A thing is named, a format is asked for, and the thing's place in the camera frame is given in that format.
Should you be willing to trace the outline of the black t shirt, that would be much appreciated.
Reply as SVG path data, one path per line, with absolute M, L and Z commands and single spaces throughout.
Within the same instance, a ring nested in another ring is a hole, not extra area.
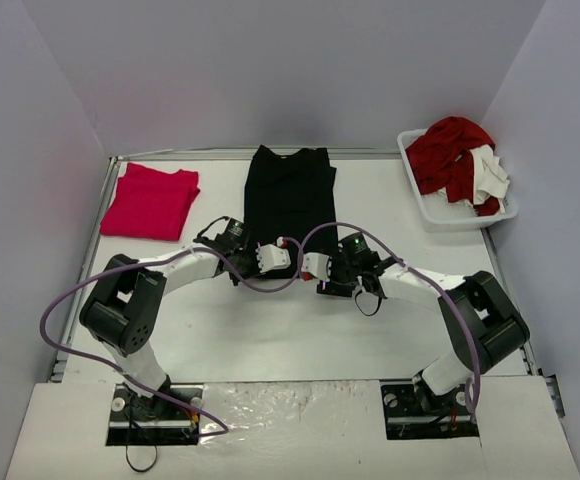
M 301 242 L 315 227 L 334 222 L 336 173 L 325 148 L 280 155 L 259 146 L 244 186 L 248 249 L 253 251 L 279 237 Z

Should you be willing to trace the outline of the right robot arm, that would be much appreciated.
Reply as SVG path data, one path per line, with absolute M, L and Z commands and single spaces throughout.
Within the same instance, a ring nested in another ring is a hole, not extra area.
M 363 234 L 340 241 L 333 256 L 306 253 L 301 278 L 316 279 L 317 292 L 357 298 L 368 293 L 377 303 L 399 300 L 439 313 L 450 350 L 412 378 L 416 406 L 435 413 L 459 387 L 470 392 L 466 408 L 476 408 L 476 377 L 490 371 L 530 338 L 529 327 L 498 280 L 489 272 L 473 275 L 418 270 L 392 255 L 382 258 Z

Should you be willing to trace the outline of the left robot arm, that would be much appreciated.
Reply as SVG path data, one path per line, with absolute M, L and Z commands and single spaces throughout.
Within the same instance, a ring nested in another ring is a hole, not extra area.
M 171 406 L 170 379 L 161 368 L 149 339 L 164 296 L 192 282 L 223 274 L 228 264 L 234 283 L 291 265 L 279 238 L 253 251 L 246 249 L 250 232 L 242 222 L 223 218 L 223 232 L 209 238 L 200 232 L 186 255 L 166 263 L 162 255 L 142 259 L 142 268 L 98 280 L 79 314 L 79 321 L 111 353 L 122 371 L 139 381 L 128 382 L 136 393 L 135 406 L 149 418 L 165 415 Z

